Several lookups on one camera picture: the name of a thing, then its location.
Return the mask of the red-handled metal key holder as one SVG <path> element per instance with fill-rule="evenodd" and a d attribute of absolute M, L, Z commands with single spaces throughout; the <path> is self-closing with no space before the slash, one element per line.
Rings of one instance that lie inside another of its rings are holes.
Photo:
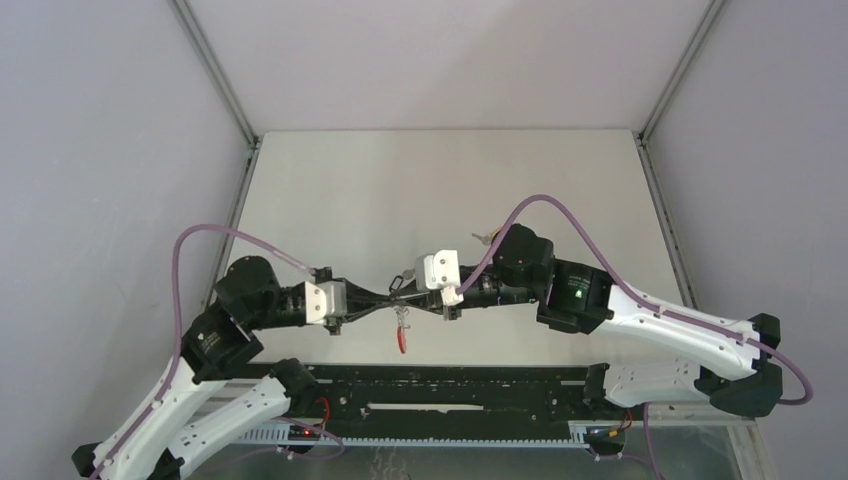
<path fill-rule="evenodd" d="M 397 321 L 396 341 L 398 350 L 401 355 L 405 355 L 407 353 L 406 332 L 409 329 L 406 318 L 409 313 L 409 308 L 406 304 L 398 304 L 393 307 L 393 311 Z"/>

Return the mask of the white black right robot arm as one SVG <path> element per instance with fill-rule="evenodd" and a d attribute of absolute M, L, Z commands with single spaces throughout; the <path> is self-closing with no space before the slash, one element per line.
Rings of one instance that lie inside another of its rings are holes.
<path fill-rule="evenodd" d="M 683 308 L 604 270 L 557 259 L 553 242 L 523 225 L 511 226 L 504 237 L 462 302 L 446 306 L 442 291 L 470 278 L 474 269 L 443 269 L 457 258 L 446 251 L 420 257 L 415 269 L 395 277 L 391 299 L 450 318 L 465 309 L 534 304 L 537 322 L 552 330 L 628 335 L 674 353 L 659 363 L 589 366 L 581 402 L 596 418 L 650 402 L 707 402 L 726 413 L 761 418 L 781 399 L 783 372 L 770 360 L 781 339 L 776 317 L 732 321 Z"/>

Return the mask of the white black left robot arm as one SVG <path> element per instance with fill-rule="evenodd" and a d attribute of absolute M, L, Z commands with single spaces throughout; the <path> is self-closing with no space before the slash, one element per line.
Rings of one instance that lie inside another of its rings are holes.
<path fill-rule="evenodd" d="M 330 270 L 294 287 L 279 284 L 268 260 L 235 261 L 213 288 L 216 299 L 181 335 L 158 383 L 107 439 L 72 454 L 85 479 L 183 479 L 238 436 L 275 417 L 304 416 L 319 398 L 295 358 L 273 364 L 259 383 L 199 420 L 199 408 L 263 349 L 256 331 L 303 326 L 338 329 L 393 304 L 333 278 Z"/>

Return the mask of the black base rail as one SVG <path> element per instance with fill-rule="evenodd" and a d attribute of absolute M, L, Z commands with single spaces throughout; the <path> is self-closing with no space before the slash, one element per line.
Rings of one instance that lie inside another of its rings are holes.
<path fill-rule="evenodd" d="M 319 365 L 327 427 L 351 440 L 572 440 L 580 422 L 614 426 L 636 408 L 585 398 L 585 367 Z"/>

